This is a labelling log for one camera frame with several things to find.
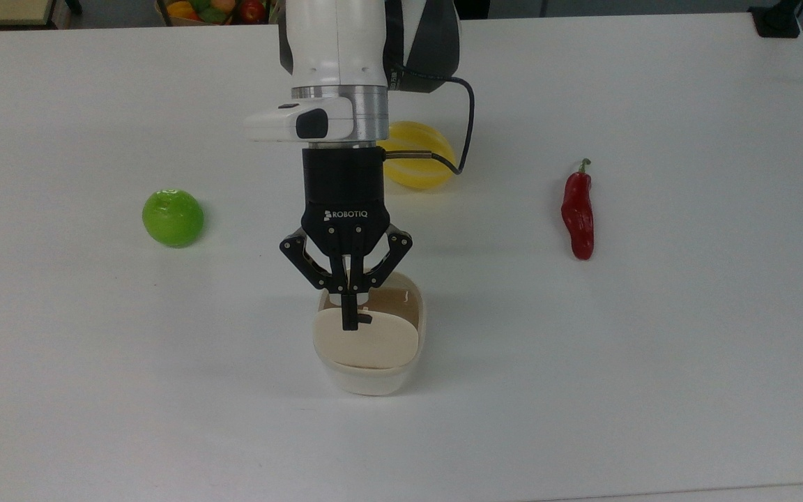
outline table surface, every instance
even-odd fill
[[[701,492],[653,493],[612,496],[603,502],[803,502],[803,484],[742,489],[712,489]]]
[[[277,244],[274,26],[0,33],[0,500],[532,500],[803,483],[803,35],[748,14],[464,22],[471,161],[388,184],[427,299],[393,397],[335,388]],[[460,146],[466,95],[391,96]],[[568,249],[593,164],[597,245]],[[203,238],[144,200],[185,188]]]
[[[54,0],[0,0],[0,24],[45,24]]]

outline white container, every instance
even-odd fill
[[[314,322],[315,352],[340,388],[354,394],[385,396],[404,385],[423,351],[426,308],[417,285],[391,273],[359,305],[373,318],[343,331],[342,312],[322,292]]]

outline red pepper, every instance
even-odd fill
[[[579,260],[587,260],[593,254],[593,210],[590,209],[590,175],[584,168],[589,159],[581,161],[578,172],[566,180],[563,196],[563,222],[572,237],[572,252]]]

